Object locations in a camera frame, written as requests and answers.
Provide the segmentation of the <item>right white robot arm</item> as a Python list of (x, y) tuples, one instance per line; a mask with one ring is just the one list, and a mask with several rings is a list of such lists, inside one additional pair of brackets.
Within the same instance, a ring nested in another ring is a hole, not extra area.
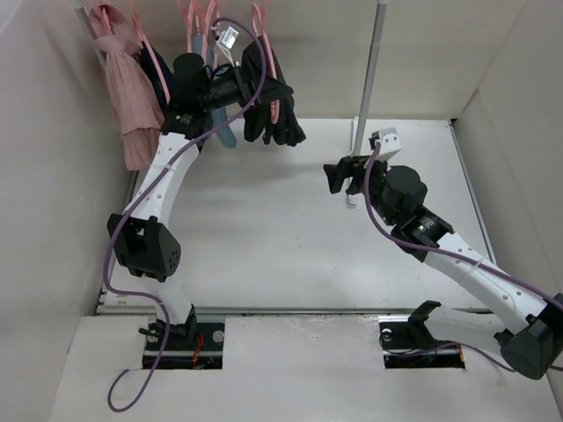
[(481, 301), (488, 314), (450, 309), (438, 301), (422, 303), (410, 316), (407, 358), (460, 344), (501, 356), (508, 370), (541, 379), (562, 353), (562, 296), (549, 296), (505, 273), (476, 252), (424, 201), (427, 185), (419, 173), (390, 166), (373, 156), (345, 156), (324, 164), (330, 193), (363, 196), (369, 218), (380, 233)]

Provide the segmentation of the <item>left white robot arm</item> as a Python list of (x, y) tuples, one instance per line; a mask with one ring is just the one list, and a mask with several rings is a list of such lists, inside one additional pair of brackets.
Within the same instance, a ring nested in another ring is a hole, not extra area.
[(176, 272), (182, 247), (169, 229), (174, 201), (187, 171), (211, 136), (212, 112), (259, 102), (265, 70), (249, 64), (213, 70), (198, 54), (183, 54), (173, 64), (173, 92), (157, 141), (157, 151), (139, 191), (121, 214), (107, 222), (111, 247), (120, 266), (135, 280), (131, 295), (154, 301), (157, 319), (144, 335), (161, 345), (191, 346), (197, 335), (194, 306)]

